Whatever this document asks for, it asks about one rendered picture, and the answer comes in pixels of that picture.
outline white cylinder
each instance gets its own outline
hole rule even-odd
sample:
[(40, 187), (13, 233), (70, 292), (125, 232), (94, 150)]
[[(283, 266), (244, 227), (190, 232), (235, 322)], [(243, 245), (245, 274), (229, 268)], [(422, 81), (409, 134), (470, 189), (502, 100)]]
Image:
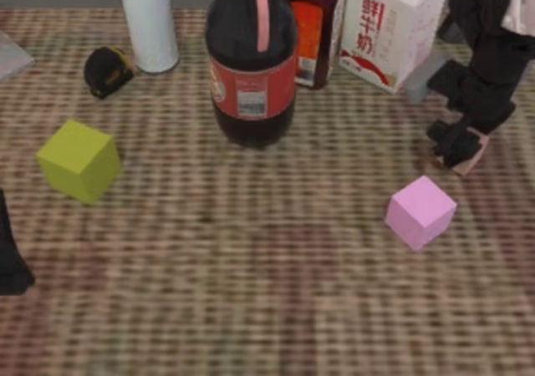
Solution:
[(135, 63), (147, 73), (162, 73), (178, 63), (171, 0), (122, 0)]

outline black and yellow object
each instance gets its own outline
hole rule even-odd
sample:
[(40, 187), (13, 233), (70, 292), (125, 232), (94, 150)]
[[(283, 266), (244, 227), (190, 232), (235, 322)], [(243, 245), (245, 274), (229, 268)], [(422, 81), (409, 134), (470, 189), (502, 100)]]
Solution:
[(126, 54), (118, 48), (97, 48), (84, 66), (84, 79), (91, 94), (104, 99), (134, 78)]

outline tabletop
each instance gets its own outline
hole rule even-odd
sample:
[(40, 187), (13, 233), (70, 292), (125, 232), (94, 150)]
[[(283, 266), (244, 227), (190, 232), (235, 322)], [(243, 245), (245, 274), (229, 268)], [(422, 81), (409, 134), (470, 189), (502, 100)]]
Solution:
[[(535, 75), (465, 178), (430, 158), (442, 97), (408, 104), (341, 69), (298, 91), (283, 140), (247, 150), (214, 120), (204, 16), (176, 11), (175, 70), (100, 101), (82, 69), (100, 46), (131, 56), (119, 9), (0, 11), (36, 59), (0, 83), (0, 185), (37, 278), (0, 298), (0, 374), (535, 374)], [(67, 119), (116, 139), (124, 170), (96, 206), (35, 159)], [(414, 253), (383, 219), (423, 174), (458, 209)]]

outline white carton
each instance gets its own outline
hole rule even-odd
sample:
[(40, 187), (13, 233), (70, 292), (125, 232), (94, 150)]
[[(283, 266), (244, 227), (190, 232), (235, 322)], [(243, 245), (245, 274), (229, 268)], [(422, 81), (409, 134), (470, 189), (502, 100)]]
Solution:
[(430, 54), (445, 0), (347, 0), (340, 65), (394, 94)]

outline figurine head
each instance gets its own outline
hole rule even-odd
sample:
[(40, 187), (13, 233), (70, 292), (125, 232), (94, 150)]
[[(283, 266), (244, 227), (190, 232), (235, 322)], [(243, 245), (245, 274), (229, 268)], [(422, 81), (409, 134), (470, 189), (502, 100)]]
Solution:
[(520, 35), (535, 37), (535, 0), (511, 0), (502, 26)]

